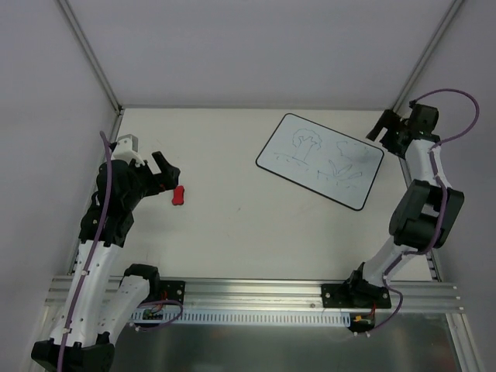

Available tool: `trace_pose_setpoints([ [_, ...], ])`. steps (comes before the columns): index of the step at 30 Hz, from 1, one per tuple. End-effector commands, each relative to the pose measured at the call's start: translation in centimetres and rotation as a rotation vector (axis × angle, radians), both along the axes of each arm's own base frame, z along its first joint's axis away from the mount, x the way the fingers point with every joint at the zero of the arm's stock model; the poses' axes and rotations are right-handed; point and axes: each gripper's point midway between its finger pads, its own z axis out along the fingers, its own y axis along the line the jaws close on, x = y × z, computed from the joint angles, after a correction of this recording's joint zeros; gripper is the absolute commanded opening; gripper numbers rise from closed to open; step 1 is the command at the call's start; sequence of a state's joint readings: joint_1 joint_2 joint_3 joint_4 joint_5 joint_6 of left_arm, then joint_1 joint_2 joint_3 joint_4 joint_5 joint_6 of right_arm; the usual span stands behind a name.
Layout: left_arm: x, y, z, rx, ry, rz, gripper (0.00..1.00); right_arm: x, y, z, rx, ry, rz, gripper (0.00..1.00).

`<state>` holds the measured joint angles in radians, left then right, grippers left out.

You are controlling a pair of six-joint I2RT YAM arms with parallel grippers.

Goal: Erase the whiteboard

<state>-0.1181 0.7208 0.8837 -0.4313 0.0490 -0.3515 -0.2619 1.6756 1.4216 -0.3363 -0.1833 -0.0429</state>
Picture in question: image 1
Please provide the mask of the red whiteboard eraser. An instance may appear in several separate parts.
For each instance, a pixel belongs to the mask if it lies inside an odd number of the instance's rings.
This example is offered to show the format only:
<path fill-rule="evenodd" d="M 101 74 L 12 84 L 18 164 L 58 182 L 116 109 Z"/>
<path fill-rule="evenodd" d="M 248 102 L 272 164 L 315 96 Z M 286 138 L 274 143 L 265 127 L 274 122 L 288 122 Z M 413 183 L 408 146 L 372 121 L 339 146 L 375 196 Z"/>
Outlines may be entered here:
<path fill-rule="evenodd" d="M 171 203 L 173 206 L 179 206 L 184 204 L 184 193 L 185 189 L 183 185 L 178 185 L 173 191 L 173 197 Z"/>

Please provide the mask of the white whiteboard black rim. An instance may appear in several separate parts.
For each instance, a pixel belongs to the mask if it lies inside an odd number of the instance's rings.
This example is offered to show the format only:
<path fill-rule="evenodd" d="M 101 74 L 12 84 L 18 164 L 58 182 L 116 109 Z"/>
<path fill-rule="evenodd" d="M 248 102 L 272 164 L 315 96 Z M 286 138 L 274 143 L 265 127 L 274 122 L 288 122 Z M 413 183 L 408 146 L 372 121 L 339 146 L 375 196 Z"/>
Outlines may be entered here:
<path fill-rule="evenodd" d="M 283 116 L 256 165 L 354 211 L 365 206 L 384 151 L 299 115 Z"/>

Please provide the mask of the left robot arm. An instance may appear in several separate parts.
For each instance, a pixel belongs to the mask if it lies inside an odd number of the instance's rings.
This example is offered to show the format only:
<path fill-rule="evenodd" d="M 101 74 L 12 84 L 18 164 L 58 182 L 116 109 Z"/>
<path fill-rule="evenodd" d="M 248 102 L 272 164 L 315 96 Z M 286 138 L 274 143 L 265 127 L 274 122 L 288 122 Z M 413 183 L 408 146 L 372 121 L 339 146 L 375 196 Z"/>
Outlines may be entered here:
<path fill-rule="evenodd" d="M 108 371 L 115 344 L 142 303 L 161 294 L 157 267 L 129 266 L 112 299 L 104 302 L 112 265 L 122 252 L 133 210 L 144 199 L 175 189 L 180 170 L 160 151 L 155 174 L 136 155 L 110 150 L 100 165 L 96 191 L 81 220 L 77 262 L 64 307 L 48 339 L 33 345 L 31 358 L 47 371 Z"/>

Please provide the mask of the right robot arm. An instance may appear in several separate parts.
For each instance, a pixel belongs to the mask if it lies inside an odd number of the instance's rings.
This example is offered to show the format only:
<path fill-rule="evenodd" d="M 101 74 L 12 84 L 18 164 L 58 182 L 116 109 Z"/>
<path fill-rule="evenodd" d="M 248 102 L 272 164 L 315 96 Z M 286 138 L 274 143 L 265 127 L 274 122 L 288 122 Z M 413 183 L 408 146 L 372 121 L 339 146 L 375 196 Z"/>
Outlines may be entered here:
<path fill-rule="evenodd" d="M 391 217 L 389 239 L 341 284 L 334 295 L 339 305 L 390 308 L 389 280 L 410 260 L 446 242 L 464 194 L 444 174 L 441 140 L 433 132 L 438 119 L 438 110 L 427 105 L 414 105 L 408 118 L 388 109 L 367 135 L 404 160 L 412 180 Z"/>

